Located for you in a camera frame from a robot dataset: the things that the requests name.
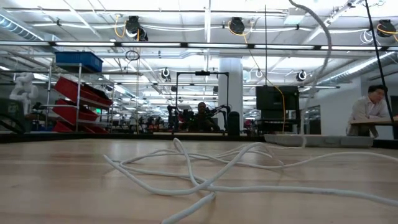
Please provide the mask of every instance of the pillar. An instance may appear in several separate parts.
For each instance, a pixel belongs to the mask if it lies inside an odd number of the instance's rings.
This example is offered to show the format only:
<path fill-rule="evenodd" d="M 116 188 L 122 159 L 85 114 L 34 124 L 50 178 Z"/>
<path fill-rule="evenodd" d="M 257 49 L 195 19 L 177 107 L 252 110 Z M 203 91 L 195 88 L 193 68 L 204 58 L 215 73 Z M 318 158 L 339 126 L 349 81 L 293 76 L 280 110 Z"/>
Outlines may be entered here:
<path fill-rule="evenodd" d="M 218 66 L 219 72 L 229 72 L 228 104 L 231 111 L 240 115 L 240 127 L 243 130 L 243 66 L 240 58 L 221 58 Z M 226 104 L 227 77 L 218 75 L 218 106 Z M 218 125 L 224 129 L 224 118 L 218 115 Z"/>

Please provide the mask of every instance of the wooden table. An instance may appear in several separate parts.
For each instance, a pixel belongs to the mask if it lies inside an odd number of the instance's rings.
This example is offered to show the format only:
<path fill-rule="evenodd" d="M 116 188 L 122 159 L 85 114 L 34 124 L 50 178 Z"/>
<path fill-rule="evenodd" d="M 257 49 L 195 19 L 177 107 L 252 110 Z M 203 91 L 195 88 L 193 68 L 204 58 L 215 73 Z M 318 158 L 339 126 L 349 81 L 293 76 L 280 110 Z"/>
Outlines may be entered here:
<path fill-rule="evenodd" d="M 376 118 L 376 119 L 354 120 L 351 122 L 351 124 L 352 125 L 371 124 L 371 125 L 376 125 L 376 126 L 398 124 L 398 116 L 393 117 L 393 119 L 394 119 L 394 123 L 391 123 L 390 118 Z"/>
<path fill-rule="evenodd" d="M 183 142 L 190 152 L 217 154 L 243 142 Z M 82 139 L 0 145 L 0 223 L 160 223 L 206 194 L 153 195 L 105 163 L 102 154 L 125 159 L 172 147 L 171 141 Z M 280 149 L 285 163 L 344 149 Z M 398 157 L 398 151 L 369 149 Z M 245 156 L 246 162 L 266 164 Z M 193 171 L 211 177 L 222 165 L 193 162 Z M 187 173 L 182 157 L 157 157 L 136 167 Z M 163 189 L 186 189 L 186 180 L 137 175 Z M 215 185 L 289 185 L 359 190 L 398 200 L 398 164 L 384 159 L 346 156 L 316 161 L 284 172 L 234 167 Z M 356 198 L 282 193 L 218 193 L 186 224 L 393 224 L 398 208 Z"/>

